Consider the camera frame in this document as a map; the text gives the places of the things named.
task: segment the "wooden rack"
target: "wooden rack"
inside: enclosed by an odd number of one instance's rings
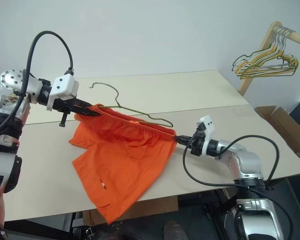
[[[275,22],[271,23],[271,25],[270,25],[268,31],[266,32],[265,37],[261,43],[261,46],[259,47],[259,50],[267,48],[272,43],[272,31],[273,31],[274,27],[276,27],[276,26],[282,26],[282,23],[279,21],[275,21]],[[287,38],[300,44],[300,33],[298,33],[298,32],[290,33]],[[253,79],[254,79],[253,77],[249,77],[249,78],[242,80],[242,84],[238,90],[238,92],[242,96],[245,95],[245,93],[248,90]]]

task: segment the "cable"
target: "cable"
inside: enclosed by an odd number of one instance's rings
[[[258,194],[262,198],[269,199],[274,204],[276,204],[283,211],[283,213],[286,215],[286,217],[288,218],[288,221],[289,221],[289,224],[290,224],[290,231],[289,231],[289,235],[288,235],[287,239],[291,240],[292,239],[292,235],[293,235],[293,231],[294,231],[294,225],[293,225],[292,219],[291,219],[289,213],[285,210],[285,208],[280,203],[278,203],[277,201],[273,200],[272,198],[270,198],[269,196],[265,195],[264,193],[262,193],[262,192],[260,192],[260,191],[258,191],[256,189],[254,189],[254,188],[251,188],[249,186],[246,186],[246,185],[235,184],[235,183],[222,183],[222,184],[219,184],[219,183],[209,183],[209,182],[200,181],[200,180],[196,179],[194,176],[191,175],[191,173],[188,171],[187,166],[186,166],[186,154],[187,154],[187,150],[188,150],[190,144],[192,143],[192,141],[194,140],[194,138],[195,138],[195,136],[196,136],[196,134],[198,132],[199,132],[199,130],[197,129],[195,131],[195,133],[193,134],[193,136],[191,137],[191,139],[189,140],[189,142],[187,143],[187,145],[185,146],[184,151],[183,151],[182,164],[183,164],[183,168],[184,168],[184,171],[186,172],[186,174],[192,180],[194,180],[195,182],[197,182],[199,184],[202,184],[202,185],[207,185],[207,186],[212,186],[212,187],[236,187],[236,188],[244,188],[244,189],[247,189],[247,190],[249,190],[251,192],[254,192],[255,194]],[[245,139],[245,138],[261,138],[261,139],[265,139],[265,140],[271,142],[274,145],[274,148],[277,151],[277,157],[275,159],[275,163],[274,163],[272,171],[271,171],[271,173],[273,175],[273,172],[274,172],[274,170],[276,170],[276,167],[277,167],[278,161],[279,161],[279,149],[278,149],[278,146],[276,145],[276,143],[274,141],[272,141],[270,138],[267,138],[265,136],[260,136],[260,135],[246,135],[246,136],[239,137],[236,140],[234,140],[233,142],[231,142],[226,148],[224,148],[220,152],[219,155],[222,155],[233,144],[235,144],[236,142],[238,142],[238,141],[240,141],[242,139]]]
[[[22,82],[20,93],[19,93],[19,99],[18,99],[15,107],[13,108],[13,110],[10,112],[9,116],[0,124],[0,131],[16,116],[16,113],[17,113],[19,107],[21,106],[21,104],[24,100],[24,97],[26,96],[26,92],[27,92],[27,88],[28,88],[28,82],[29,82],[29,76],[32,75],[30,73],[30,68],[31,68],[31,62],[32,62],[32,57],[34,55],[35,47],[36,47],[36,44],[37,44],[38,40],[43,35],[46,35],[46,34],[50,34],[50,35],[53,35],[53,36],[57,37],[63,43],[63,45],[64,45],[64,47],[65,47],[65,49],[66,49],[66,51],[69,55],[69,60],[70,60],[70,67],[68,68],[68,71],[72,72],[72,70],[73,70],[74,63],[73,63],[72,55],[71,55],[71,52],[70,52],[70,49],[69,49],[68,45],[62,39],[62,37],[59,36],[58,34],[56,34],[53,31],[42,31],[42,32],[38,33],[35,36],[35,38],[33,39],[32,43],[31,43],[31,46],[30,46],[28,59],[27,59],[27,62],[26,62],[26,69],[25,69],[25,71],[23,71],[23,82]]]
[[[225,147],[224,149],[222,149],[222,151],[220,152],[219,154],[219,157],[225,153],[233,144],[235,144],[236,142],[239,142],[240,140],[242,139],[247,139],[247,138],[257,138],[257,139],[264,139],[268,142],[270,142],[273,146],[274,146],[274,149],[275,149],[275,161],[274,161],[274,164],[273,164],[273,167],[272,167],[272,170],[269,174],[269,177],[268,179],[266,180],[265,184],[268,185],[277,169],[277,165],[279,163],[279,157],[280,157],[280,152],[279,152],[279,148],[277,146],[277,144],[271,140],[270,138],[268,137],[265,137],[265,136],[260,136],[260,135],[245,135],[245,136],[241,136],[241,137],[238,137],[236,140],[232,141],[227,147]]]

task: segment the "table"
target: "table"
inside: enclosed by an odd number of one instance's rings
[[[102,88],[99,93],[86,88],[96,81],[110,83],[120,91],[122,105],[156,113],[154,117],[172,121],[180,135],[191,135],[196,129],[196,121],[210,115],[214,121],[213,138],[216,140],[231,141],[246,134],[269,137],[277,143],[281,153],[274,178],[300,174],[300,159],[217,71],[78,81],[78,98],[91,103],[99,101],[105,105],[111,104],[109,101],[113,101],[114,96],[111,95],[111,88]],[[62,128],[56,122],[61,119],[61,114],[49,114],[42,106],[33,107],[29,118],[32,124],[23,128],[18,151],[18,156],[22,157],[19,183],[13,191],[4,195],[6,221],[95,208],[71,164],[85,151],[68,143],[79,123],[69,120],[66,127]],[[259,155],[266,178],[275,159],[273,147],[261,139],[247,139],[241,144]],[[183,149],[183,146],[177,146],[162,175],[139,200],[213,189],[194,182],[186,175],[182,166]],[[227,167],[211,157],[196,157],[189,153],[187,166],[202,181],[232,182]]]

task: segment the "orange shorts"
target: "orange shorts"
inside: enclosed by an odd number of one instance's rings
[[[161,174],[175,150],[176,132],[111,108],[76,114],[69,143],[87,151],[72,164],[90,200],[110,224],[128,210]]]

